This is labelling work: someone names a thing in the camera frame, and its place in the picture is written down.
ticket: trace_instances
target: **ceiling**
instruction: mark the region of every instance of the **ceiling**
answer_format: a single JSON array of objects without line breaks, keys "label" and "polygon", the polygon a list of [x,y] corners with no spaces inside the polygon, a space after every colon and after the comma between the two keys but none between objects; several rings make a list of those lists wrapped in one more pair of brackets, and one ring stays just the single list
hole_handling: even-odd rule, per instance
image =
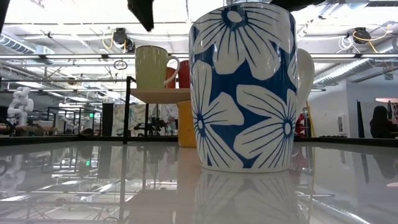
[{"label": "ceiling", "polygon": [[[186,60],[188,32],[192,22],[225,4],[224,0],[155,0],[155,28],[148,33],[127,9],[126,0],[11,0],[3,32],[14,35],[25,44],[46,46],[55,54],[120,54],[123,51],[121,48],[114,44],[110,49],[108,47],[115,29],[123,27],[136,47],[156,45],[169,53],[181,54],[181,60]],[[377,38],[373,41],[375,46],[390,40],[398,32],[396,10],[396,7],[369,7],[367,1],[363,1],[355,4],[324,2],[293,12],[297,23],[298,47],[313,54],[372,52],[369,44],[343,43],[343,39],[355,27],[365,27],[373,39]],[[17,52],[0,46],[0,54]],[[44,76],[44,67],[38,67],[35,62],[7,62]],[[51,78],[56,79],[110,79],[115,78],[115,74],[118,74],[117,78],[135,77],[134,59],[128,61],[128,67],[123,71],[114,69],[113,62],[56,60],[53,65],[47,66],[47,72],[55,72]],[[316,63],[315,68],[317,73],[321,73],[335,65]],[[79,88],[78,85],[63,87]],[[121,82],[100,85],[110,89],[125,88]]]}]

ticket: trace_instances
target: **exposed duct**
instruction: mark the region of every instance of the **exposed duct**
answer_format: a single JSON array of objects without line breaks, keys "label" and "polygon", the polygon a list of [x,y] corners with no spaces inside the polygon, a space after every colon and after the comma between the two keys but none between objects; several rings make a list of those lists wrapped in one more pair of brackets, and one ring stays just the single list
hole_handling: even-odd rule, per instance
[{"label": "exposed duct", "polygon": [[396,7],[398,6],[398,1],[369,1],[367,7]]},{"label": "exposed duct", "polygon": [[[54,54],[54,51],[49,49],[48,47],[37,44],[23,43],[22,40],[19,40],[18,37],[11,34],[0,34],[0,45],[15,50],[16,52],[21,54]],[[48,59],[38,59],[35,61],[39,63],[45,63],[47,65],[54,63],[53,60]]]},{"label": "exposed duct", "polygon": [[[20,80],[21,82],[16,82],[17,85],[25,85],[25,86],[31,86],[31,84],[36,84],[36,82],[40,82],[39,79],[42,79],[43,77],[40,76],[37,73],[28,71],[28,70],[23,70],[21,68],[18,68],[15,65],[11,65],[10,63],[7,62],[2,62],[0,61],[0,77],[6,78],[8,80],[13,79],[13,80]],[[41,83],[40,86],[43,88],[48,88],[52,89],[53,86],[57,86],[58,88],[65,88],[65,86],[59,84],[59,83]],[[76,96],[76,93],[62,93],[62,96],[64,97],[70,97],[70,96]]]},{"label": "exposed duct", "polygon": [[[387,40],[376,46],[376,50],[380,54],[396,54],[398,53],[398,37]],[[373,54],[373,50],[368,50],[364,54]],[[344,80],[352,75],[363,72],[377,63],[374,59],[364,58],[347,64],[337,65],[315,77],[314,85],[327,85]]]},{"label": "exposed duct", "polygon": [[22,54],[34,54],[36,52],[32,47],[29,47],[6,34],[0,34],[0,44]]}]

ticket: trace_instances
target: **mug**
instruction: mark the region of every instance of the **mug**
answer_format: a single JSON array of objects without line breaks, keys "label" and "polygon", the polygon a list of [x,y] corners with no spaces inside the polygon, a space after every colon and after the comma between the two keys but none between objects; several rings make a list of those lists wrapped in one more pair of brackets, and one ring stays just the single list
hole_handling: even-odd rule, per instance
[{"label": "mug", "polygon": [[286,170],[296,114],[315,76],[310,54],[297,48],[294,17],[267,3],[232,4],[199,18],[189,41],[193,125],[202,167]]},{"label": "mug", "polygon": [[[165,81],[167,63],[172,59],[177,61],[177,69]],[[161,47],[141,46],[136,49],[137,88],[165,88],[175,79],[179,70],[180,60],[176,56],[169,56]]]},{"label": "mug", "polygon": [[203,169],[194,210],[194,224],[308,223],[287,171],[234,174]]},{"label": "mug", "polygon": [[189,61],[180,62],[180,71],[178,71],[179,88],[189,88]]},{"label": "mug", "polygon": [[[174,74],[175,74],[175,69],[167,67],[166,68],[166,78],[165,78],[166,81],[169,78],[172,78]],[[166,86],[164,88],[175,88],[175,78],[173,78],[168,84],[166,84]]]}]

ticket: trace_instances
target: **shelf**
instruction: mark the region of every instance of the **shelf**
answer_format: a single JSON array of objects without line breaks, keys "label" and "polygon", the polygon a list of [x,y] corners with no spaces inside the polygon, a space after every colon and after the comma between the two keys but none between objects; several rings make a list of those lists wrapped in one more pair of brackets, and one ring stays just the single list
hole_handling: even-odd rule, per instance
[{"label": "shelf", "polygon": [[191,93],[188,88],[173,89],[132,89],[130,94],[145,103],[169,104],[178,101],[190,100]]}]

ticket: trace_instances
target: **black object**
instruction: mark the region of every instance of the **black object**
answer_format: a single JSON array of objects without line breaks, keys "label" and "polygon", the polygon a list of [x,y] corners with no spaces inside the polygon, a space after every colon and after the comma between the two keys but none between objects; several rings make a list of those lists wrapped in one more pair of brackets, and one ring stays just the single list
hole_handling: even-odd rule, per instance
[{"label": "black object", "polygon": [[366,44],[368,43],[372,37],[371,35],[366,31],[365,27],[357,27],[355,28],[355,34],[353,36],[354,42],[357,44]]},{"label": "black object", "polygon": [[7,14],[9,4],[10,4],[10,0],[1,0],[0,1],[0,33],[2,31],[2,25],[4,24],[4,20],[6,20],[6,14]]},{"label": "black object", "polygon": [[113,34],[113,40],[117,44],[123,45],[122,49],[126,48],[128,53],[134,53],[136,51],[136,45],[134,41],[127,36],[125,28],[116,28],[116,32]]},{"label": "black object", "polygon": [[112,146],[101,146],[98,157],[98,178],[108,179],[111,170]]},{"label": "black object", "polygon": [[383,106],[377,106],[374,108],[373,118],[370,122],[373,138],[394,139],[394,135],[392,133],[398,132],[398,127],[388,120],[387,114],[387,109]]},{"label": "black object", "polygon": [[126,100],[124,103],[123,144],[127,144],[127,138],[129,137],[131,82],[132,82],[131,77],[127,77],[126,78]]},{"label": "black object", "polygon": [[291,0],[273,0],[270,2],[270,4],[274,4],[276,6],[282,7],[289,12],[292,11],[298,11],[301,10],[309,5],[317,5],[325,0],[297,0],[297,1],[291,1]]},{"label": "black object", "polygon": [[83,136],[94,136],[94,131],[91,128],[86,128],[82,130],[80,134]]},{"label": "black object", "polygon": [[14,132],[16,124],[11,124],[7,119],[0,118],[0,124],[6,125],[6,130],[0,132],[3,135],[10,135]]},{"label": "black object", "polygon": [[113,63],[113,67],[116,70],[125,70],[128,67],[128,65],[127,65],[127,62],[125,62],[123,60],[117,60]]},{"label": "black object", "polygon": [[154,0],[127,0],[128,9],[148,32],[154,28],[153,2]]},{"label": "black object", "polygon": [[113,103],[103,103],[102,107],[102,136],[112,136]]},{"label": "black object", "polygon": [[356,102],[356,111],[358,117],[358,137],[365,138],[365,129],[363,127],[361,102]]}]

